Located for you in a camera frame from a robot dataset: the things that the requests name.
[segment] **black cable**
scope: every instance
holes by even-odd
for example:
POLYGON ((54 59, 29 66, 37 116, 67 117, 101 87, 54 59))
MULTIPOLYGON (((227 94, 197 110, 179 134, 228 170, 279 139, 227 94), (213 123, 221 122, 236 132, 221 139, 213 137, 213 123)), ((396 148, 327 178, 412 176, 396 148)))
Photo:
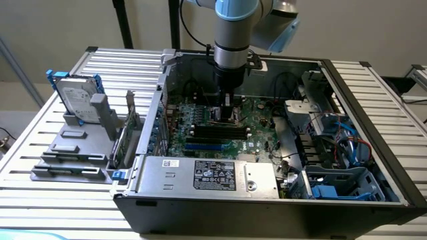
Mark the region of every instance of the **black cable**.
POLYGON ((195 83, 196 87, 199 87, 199 83, 197 81, 193 79, 193 78, 189 78, 185 83, 184 83, 184 86, 181 87, 181 96, 185 97, 187 96, 187 85, 189 83, 195 83))
POLYGON ((279 73, 279 74, 273 77, 273 82, 272 82, 272 84, 273 84, 273 85, 272 85, 272 87, 273 87, 273 89, 272 89, 272 100, 273 100, 273 101, 276 100, 277 81, 279 81, 279 79, 280 79, 280 76, 281 76, 281 75, 287 75, 287 74, 289 74, 289 75, 292 75, 292 76, 295 77, 296 85, 299 84, 299 81, 297 81, 299 77, 297 77, 292 72, 284 71, 284 72, 279 73))
POLYGON ((285 158, 288 158, 288 157, 291 157, 291 156, 293 156, 296 154, 300 154, 300 153, 299 152, 293 152, 292 154, 283 156, 281 159, 285 159, 285 158))
POLYGON ((180 16, 180 22, 181 22, 181 25, 189 35, 189 37, 192 38, 192 40, 199 44, 201 45, 204 48, 207 47, 205 44, 203 44, 196 38, 195 36, 192 35, 192 33, 189 32, 188 28, 187 28, 187 25, 185 25, 185 22, 184 22, 184 17, 183 17, 183 3, 184 3, 184 0, 180 0, 180 4, 179 4, 179 16, 180 16))
POLYGON ((9 133, 9 131, 8 131, 5 128, 2 128, 2 127, 0 127, 0 129, 1 129, 2 131, 5 131, 6 135, 9 135, 10 138, 16 141, 16 138, 12 136, 12 134, 9 133))

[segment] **aluminum slatted table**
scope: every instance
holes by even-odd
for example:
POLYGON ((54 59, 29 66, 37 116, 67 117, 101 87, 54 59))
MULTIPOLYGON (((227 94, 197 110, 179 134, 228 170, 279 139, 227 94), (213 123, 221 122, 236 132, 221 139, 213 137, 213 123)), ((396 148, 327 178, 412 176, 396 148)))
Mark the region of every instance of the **aluminum slatted table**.
MULTIPOLYGON (((125 92, 135 91, 136 111, 147 114, 160 66, 160 51, 99 48, 87 52, 71 74, 103 79, 111 107, 127 114, 125 92)), ((349 86, 408 175, 427 196, 427 138, 419 120, 399 105, 384 82, 357 62, 335 61, 349 86)), ((30 169, 60 131, 65 109, 54 93, 0 161, 0 228, 49 232, 72 240, 225 239, 140 236, 109 196, 108 184, 30 181, 30 169)), ((427 217, 403 226, 384 225, 359 240, 424 240, 427 217)))

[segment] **power supply label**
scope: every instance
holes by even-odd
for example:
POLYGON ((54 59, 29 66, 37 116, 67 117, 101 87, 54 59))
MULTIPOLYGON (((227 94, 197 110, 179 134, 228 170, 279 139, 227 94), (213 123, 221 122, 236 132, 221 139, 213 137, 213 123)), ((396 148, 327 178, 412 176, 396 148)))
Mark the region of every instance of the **power supply label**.
POLYGON ((235 163, 196 160, 192 186, 197 190, 236 191, 235 163))

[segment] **blue clip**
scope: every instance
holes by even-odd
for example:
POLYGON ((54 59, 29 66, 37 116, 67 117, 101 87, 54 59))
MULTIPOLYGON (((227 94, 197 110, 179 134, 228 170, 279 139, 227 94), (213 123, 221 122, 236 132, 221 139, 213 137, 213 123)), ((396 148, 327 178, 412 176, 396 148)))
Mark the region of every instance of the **blue clip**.
POLYGON ((92 78, 95 79, 95 82, 96 82, 97 93, 104 94, 105 90, 103 86, 101 76, 99 74, 93 74, 92 78))
POLYGON ((53 79, 53 70, 52 69, 46 70, 45 75, 46 75, 46 80, 50 83, 53 90, 57 90, 56 84, 54 84, 54 79, 53 79))
POLYGON ((57 72, 53 74, 53 77, 60 78, 60 79, 68 78, 68 77, 69 77, 69 72, 67 72, 67 71, 57 71, 57 72))
POLYGON ((111 179, 113 181, 123 181, 125 179, 127 173, 124 171, 115 171, 112 173, 111 179))

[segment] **white wall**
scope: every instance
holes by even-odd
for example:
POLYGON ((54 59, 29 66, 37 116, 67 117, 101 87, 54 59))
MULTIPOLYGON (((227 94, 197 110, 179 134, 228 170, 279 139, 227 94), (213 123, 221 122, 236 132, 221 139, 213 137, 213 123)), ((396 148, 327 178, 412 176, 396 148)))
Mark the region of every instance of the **white wall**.
MULTIPOLYGON (((171 47, 168 1, 125 4, 135 47, 171 47)), ((427 64, 425 0, 297 0, 297 9, 300 28, 283 55, 368 61, 389 76, 427 64)), ((212 43, 213 11, 187 3, 184 15, 193 35, 212 43)), ((36 83, 48 68, 69 70, 87 46, 123 47, 111 0, 1 0, 0 35, 36 83)), ((181 47, 201 49, 183 30, 181 47)), ((0 81, 16 81, 8 68, 0 60, 0 81)))

